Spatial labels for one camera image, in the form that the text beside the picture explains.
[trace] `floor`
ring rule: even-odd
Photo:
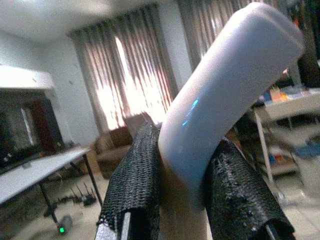
[[[320,240],[320,200],[310,198],[303,191],[298,174],[278,177],[277,187],[283,212],[295,228],[297,240]]]
[[[104,198],[107,188],[108,181],[105,180],[101,174],[95,174],[95,179],[97,186],[99,188],[101,197]],[[84,193],[86,192],[85,184],[90,188],[92,187],[92,182],[88,175],[83,177],[77,177],[72,180],[67,180],[64,182],[57,182],[57,186],[54,192],[48,192],[49,198],[51,200],[58,197],[64,197],[67,195],[72,195],[71,188],[79,195],[79,191],[76,186],[79,186],[80,190]],[[27,226],[25,226],[14,238],[13,240],[93,240],[96,233],[96,222],[98,221],[99,213],[101,207],[98,203],[94,203],[89,207],[83,207],[82,205],[74,205],[72,202],[67,204],[60,204],[55,211],[58,221],[66,214],[70,214],[73,227],[70,232],[66,235],[59,235],[57,227],[53,222],[51,217],[43,217],[40,215],[35,220],[31,221]]]
[[[95,175],[101,196],[105,196],[108,187],[108,181],[103,179],[100,174]],[[279,201],[281,207],[295,228],[295,237],[297,240],[319,240],[320,239],[320,201],[312,200],[307,197],[303,189],[303,184],[297,174],[278,177],[276,185],[281,192]],[[85,191],[83,185],[85,182],[91,186],[91,180],[88,175],[77,177],[72,180],[56,183],[54,192],[49,193],[50,199],[62,197],[66,193],[71,195],[70,188],[78,194],[76,185],[81,191]],[[94,239],[96,232],[96,222],[100,213],[100,205],[96,202],[89,207],[73,205],[68,203],[59,205],[56,210],[58,219],[65,214],[70,214],[73,220],[73,228],[66,235],[59,235],[57,228],[50,217],[38,218],[31,221],[19,231],[13,240],[82,240]]]

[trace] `white table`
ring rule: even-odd
[[[313,92],[310,95],[287,101],[275,102],[263,107],[255,107],[249,115],[257,124],[266,173],[271,184],[274,183],[274,178],[262,124],[308,113],[320,113],[320,92]]]
[[[89,151],[89,147],[75,147],[63,153],[31,160],[29,161],[30,167],[28,168],[24,168],[21,165],[3,173],[0,175],[0,204],[21,193],[27,188],[39,183],[48,208],[50,208],[51,204],[45,189],[41,184],[41,181],[59,169],[69,165],[70,163],[77,162],[82,156],[92,180],[98,201],[102,206],[102,199],[86,156],[86,153]],[[51,215],[53,220],[57,222],[54,212]]]

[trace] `curtain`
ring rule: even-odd
[[[177,86],[156,5],[106,19],[70,37],[101,133],[143,112],[162,122]]]
[[[195,69],[231,15],[251,2],[275,0],[179,0],[192,68]]]

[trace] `white wall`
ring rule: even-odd
[[[43,70],[36,43],[0,31],[0,64]]]
[[[46,70],[41,58],[39,44],[3,31],[0,31],[0,64],[36,71]],[[45,94],[51,100],[63,141],[69,142],[71,140],[69,126],[60,108],[61,104],[56,97],[56,93],[54,90],[46,90]]]
[[[93,109],[72,41],[62,37],[40,48],[44,68],[68,122],[71,139],[89,145],[99,136]]]
[[[178,90],[192,74],[185,31],[178,4],[173,0],[159,3],[159,18]]]

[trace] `brown sofa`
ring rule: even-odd
[[[95,142],[97,162],[102,176],[109,179],[129,151],[132,136],[126,126],[105,132]]]
[[[94,143],[97,162],[105,179],[111,177],[122,158],[127,155],[133,136],[140,126],[145,122],[152,122],[151,117],[145,112],[123,120],[126,126],[103,133]]]

